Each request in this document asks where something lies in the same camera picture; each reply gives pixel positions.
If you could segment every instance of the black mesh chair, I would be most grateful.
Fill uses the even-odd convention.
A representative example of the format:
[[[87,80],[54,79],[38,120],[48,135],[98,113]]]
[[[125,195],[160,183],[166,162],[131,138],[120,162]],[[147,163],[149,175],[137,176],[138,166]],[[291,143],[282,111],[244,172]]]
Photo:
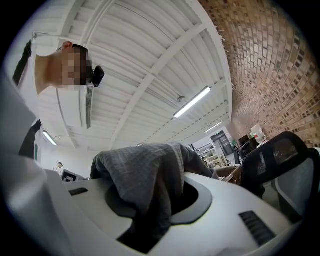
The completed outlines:
[[[319,192],[319,175],[319,152],[286,131],[243,159],[241,186],[296,223]]]

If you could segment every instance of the earpiece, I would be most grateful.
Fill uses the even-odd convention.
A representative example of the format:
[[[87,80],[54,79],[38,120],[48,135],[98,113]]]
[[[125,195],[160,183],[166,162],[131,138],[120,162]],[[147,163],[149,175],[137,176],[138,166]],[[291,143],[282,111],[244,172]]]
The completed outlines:
[[[96,66],[93,74],[92,74],[92,81],[91,83],[93,84],[94,87],[98,87],[102,81],[102,79],[105,76],[105,72],[103,71],[101,66]]]

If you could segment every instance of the gray towel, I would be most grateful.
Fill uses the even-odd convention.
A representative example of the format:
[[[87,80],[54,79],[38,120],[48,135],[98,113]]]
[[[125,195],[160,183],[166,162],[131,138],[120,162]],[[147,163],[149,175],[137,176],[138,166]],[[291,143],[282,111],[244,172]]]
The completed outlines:
[[[112,179],[120,197],[137,210],[123,243],[146,253],[163,237],[171,226],[172,204],[183,193],[184,172],[219,179],[180,143],[143,144],[94,158],[91,179]]]

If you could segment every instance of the brick wall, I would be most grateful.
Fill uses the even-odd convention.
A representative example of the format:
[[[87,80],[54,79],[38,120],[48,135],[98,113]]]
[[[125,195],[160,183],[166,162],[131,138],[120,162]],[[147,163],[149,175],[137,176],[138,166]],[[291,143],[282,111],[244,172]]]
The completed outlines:
[[[319,69],[299,29],[269,1],[199,2],[229,52],[235,139],[259,122],[268,139],[292,131],[320,147]]]

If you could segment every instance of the air conditioner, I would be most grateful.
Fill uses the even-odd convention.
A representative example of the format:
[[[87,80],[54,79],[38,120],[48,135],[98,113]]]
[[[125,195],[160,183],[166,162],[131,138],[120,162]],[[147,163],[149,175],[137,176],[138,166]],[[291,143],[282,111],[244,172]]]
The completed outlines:
[[[65,123],[69,127],[89,129],[91,127],[94,86],[68,86],[58,89],[58,98]]]

